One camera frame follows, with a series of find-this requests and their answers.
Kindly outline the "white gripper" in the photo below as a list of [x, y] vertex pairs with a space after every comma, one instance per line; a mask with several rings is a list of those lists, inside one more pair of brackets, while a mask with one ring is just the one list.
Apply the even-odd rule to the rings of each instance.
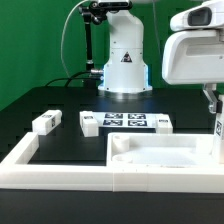
[[205, 84], [209, 112], [218, 112], [217, 83], [224, 83], [224, 41], [217, 30], [181, 31], [166, 41], [162, 77], [171, 84]]

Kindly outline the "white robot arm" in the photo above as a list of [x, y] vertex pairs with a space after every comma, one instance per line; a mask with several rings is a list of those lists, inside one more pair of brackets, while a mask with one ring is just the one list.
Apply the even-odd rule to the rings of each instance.
[[[132, 4], [151, 0], [95, 0], [94, 20], [110, 24], [109, 60], [99, 90], [122, 98], [151, 89], [143, 61], [142, 22], [130, 14]], [[211, 113], [220, 113], [224, 100], [215, 94], [224, 83], [224, 0], [207, 0], [171, 18], [174, 32], [164, 47], [162, 78], [171, 85], [201, 84]]]

